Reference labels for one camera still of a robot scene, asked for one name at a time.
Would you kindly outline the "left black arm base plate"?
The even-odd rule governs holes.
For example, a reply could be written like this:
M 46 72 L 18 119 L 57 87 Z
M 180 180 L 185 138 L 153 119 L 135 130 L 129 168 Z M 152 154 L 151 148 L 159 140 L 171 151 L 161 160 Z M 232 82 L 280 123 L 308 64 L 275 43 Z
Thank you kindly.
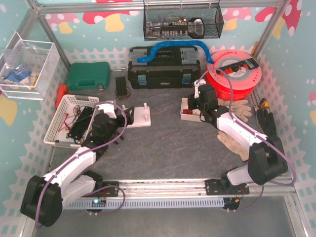
M 118 181 L 103 181 L 102 187 L 95 188 L 94 193 L 85 194 L 83 197 L 118 197 L 118 186 Z

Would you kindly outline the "white parts tray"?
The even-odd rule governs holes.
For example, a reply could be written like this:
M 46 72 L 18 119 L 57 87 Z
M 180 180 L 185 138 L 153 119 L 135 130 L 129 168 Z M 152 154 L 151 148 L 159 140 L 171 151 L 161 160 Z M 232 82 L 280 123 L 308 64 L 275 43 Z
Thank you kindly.
M 188 107 L 188 99 L 182 98 L 180 108 L 180 118 L 187 121 L 203 122 L 204 116 L 198 109 L 190 110 Z

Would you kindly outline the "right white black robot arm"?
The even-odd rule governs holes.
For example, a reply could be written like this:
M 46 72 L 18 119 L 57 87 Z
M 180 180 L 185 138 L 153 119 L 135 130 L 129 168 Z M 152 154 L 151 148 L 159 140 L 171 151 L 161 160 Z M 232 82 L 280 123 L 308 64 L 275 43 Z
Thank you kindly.
M 198 109 L 203 122 L 231 136 L 248 152 L 248 163 L 232 169 L 226 176 L 229 183 L 263 185 L 288 171 L 281 140 L 273 135 L 260 133 L 241 121 L 226 106 L 220 106 L 215 90 L 210 84 L 195 85 L 195 92 L 188 97 L 190 110 Z

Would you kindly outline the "white peg base plate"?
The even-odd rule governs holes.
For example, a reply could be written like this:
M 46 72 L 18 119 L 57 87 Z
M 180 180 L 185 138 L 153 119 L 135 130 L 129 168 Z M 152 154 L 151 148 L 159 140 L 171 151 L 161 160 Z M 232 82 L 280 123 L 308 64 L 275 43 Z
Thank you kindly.
M 145 102 L 141 107 L 135 107 L 134 110 L 134 123 L 127 125 L 127 128 L 137 128 L 151 126 L 150 107 Z

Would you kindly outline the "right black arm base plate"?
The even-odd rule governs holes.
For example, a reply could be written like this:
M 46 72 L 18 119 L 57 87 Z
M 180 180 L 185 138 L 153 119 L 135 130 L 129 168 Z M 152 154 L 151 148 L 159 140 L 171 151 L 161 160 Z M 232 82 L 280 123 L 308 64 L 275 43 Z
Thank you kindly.
M 246 184 L 234 186 L 227 179 L 208 179 L 204 181 L 206 194 L 208 196 L 219 195 L 248 195 L 249 188 Z

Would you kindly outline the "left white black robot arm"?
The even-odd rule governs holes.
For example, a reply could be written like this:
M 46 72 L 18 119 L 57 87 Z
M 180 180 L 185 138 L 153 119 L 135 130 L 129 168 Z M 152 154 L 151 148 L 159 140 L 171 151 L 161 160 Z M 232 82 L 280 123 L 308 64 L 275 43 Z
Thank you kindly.
M 20 212 L 33 219 L 36 228 L 52 226 L 68 204 L 106 189 L 102 176 L 87 168 L 122 137 L 119 128 L 125 130 L 134 123 L 135 108 L 123 109 L 111 102 L 96 107 L 100 113 L 77 151 L 53 171 L 35 175 L 27 183 Z

